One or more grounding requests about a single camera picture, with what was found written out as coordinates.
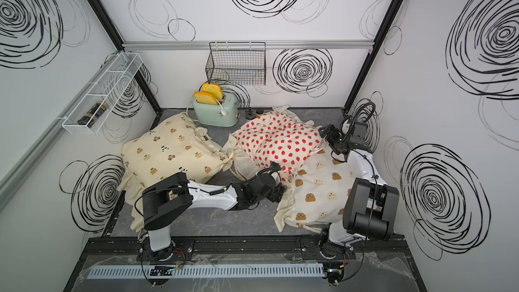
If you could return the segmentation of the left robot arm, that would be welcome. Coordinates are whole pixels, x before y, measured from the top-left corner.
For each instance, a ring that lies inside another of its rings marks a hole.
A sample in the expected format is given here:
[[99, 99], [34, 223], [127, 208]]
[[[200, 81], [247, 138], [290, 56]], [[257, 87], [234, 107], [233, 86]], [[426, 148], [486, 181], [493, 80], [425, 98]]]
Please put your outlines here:
[[172, 240], [171, 224], [189, 209], [216, 208], [229, 212], [252, 210], [261, 201], [280, 203], [287, 187], [280, 176], [281, 166], [271, 163], [249, 179], [226, 185], [199, 183], [185, 172], [173, 174], [145, 189], [134, 203], [143, 219], [141, 259], [162, 262], [183, 253]]

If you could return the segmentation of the black lid spice jar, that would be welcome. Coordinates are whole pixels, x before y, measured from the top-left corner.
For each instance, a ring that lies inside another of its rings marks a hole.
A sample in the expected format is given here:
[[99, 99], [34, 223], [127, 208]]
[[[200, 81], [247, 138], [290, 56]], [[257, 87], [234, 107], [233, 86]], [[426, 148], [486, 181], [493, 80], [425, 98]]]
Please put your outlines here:
[[256, 118], [257, 114], [254, 109], [247, 108], [245, 111], [245, 118], [247, 120], [254, 120]]

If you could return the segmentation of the rear yellow toast slice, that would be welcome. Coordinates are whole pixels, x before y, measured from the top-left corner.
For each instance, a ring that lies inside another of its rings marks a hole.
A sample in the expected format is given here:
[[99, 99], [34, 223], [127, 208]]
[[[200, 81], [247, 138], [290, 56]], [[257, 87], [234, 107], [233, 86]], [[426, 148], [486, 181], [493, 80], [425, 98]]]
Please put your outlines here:
[[224, 93], [220, 85], [206, 82], [201, 86], [201, 92], [207, 93], [215, 97], [218, 101], [224, 99]]

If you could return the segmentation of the cream bear print pillow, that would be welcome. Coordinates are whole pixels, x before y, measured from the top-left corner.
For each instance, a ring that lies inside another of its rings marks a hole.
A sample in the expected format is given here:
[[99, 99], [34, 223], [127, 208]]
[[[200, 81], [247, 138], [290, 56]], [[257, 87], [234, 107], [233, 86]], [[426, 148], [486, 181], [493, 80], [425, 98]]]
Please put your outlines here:
[[292, 226], [316, 232], [341, 221], [357, 174], [329, 146], [310, 156], [289, 178], [274, 216], [278, 230]]

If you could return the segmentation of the dark item in shelf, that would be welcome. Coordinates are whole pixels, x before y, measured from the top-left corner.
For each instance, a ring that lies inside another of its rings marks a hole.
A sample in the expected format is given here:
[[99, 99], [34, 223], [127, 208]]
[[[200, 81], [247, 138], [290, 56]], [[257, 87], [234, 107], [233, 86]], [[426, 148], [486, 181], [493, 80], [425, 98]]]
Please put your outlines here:
[[86, 126], [88, 128], [91, 128], [98, 120], [99, 118], [105, 113], [105, 111], [108, 109], [108, 105], [103, 102], [97, 102], [92, 106], [88, 112], [82, 116], [78, 121], [77, 124], [81, 126]]

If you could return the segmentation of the mint green toaster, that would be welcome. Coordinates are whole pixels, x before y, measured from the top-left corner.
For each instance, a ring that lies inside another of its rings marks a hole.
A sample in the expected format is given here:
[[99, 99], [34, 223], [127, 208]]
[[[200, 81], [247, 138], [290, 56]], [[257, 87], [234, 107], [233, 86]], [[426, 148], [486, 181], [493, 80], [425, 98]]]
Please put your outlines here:
[[237, 98], [231, 94], [224, 94], [224, 99], [219, 105], [199, 104], [193, 102], [193, 108], [197, 120], [201, 124], [215, 127], [232, 127], [238, 121]]

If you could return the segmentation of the yellow toast slice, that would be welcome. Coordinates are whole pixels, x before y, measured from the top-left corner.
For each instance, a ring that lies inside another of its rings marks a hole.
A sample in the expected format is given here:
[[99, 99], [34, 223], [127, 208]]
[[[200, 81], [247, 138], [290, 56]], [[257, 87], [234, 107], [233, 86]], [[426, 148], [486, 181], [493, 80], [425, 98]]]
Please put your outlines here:
[[220, 85], [206, 82], [201, 86], [201, 92], [207, 93], [215, 97], [218, 101], [224, 99], [224, 93]]
[[206, 92], [195, 92], [193, 94], [193, 97], [195, 98], [196, 102], [199, 104], [206, 104], [206, 105], [219, 105], [220, 102], [210, 93]]

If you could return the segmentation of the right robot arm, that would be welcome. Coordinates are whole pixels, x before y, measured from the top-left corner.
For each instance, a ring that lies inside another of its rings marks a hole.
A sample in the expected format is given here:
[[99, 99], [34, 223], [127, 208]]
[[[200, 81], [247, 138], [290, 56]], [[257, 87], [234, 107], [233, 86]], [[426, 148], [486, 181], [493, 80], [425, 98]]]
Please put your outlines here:
[[345, 133], [333, 125], [319, 130], [332, 154], [343, 155], [354, 173], [342, 221], [321, 231], [319, 248], [328, 259], [352, 257], [354, 243], [388, 241], [393, 235], [400, 193], [386, 183], [374, 165], [372, 150], [366, 144], [367, 130], [364, 122], [354, 122]]

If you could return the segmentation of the front yellow toast slice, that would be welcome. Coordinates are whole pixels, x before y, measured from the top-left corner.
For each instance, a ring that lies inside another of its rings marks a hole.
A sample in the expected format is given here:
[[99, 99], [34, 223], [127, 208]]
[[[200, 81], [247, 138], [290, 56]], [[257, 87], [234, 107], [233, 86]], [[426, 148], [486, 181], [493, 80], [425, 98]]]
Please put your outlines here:
[[193, 94], [193, 97], [195, 98], [196, 102], [199, 104], [206, 104], [206, 105], [219, 105], [220, 102], [210, 93], [206, 92], [195, 92]]

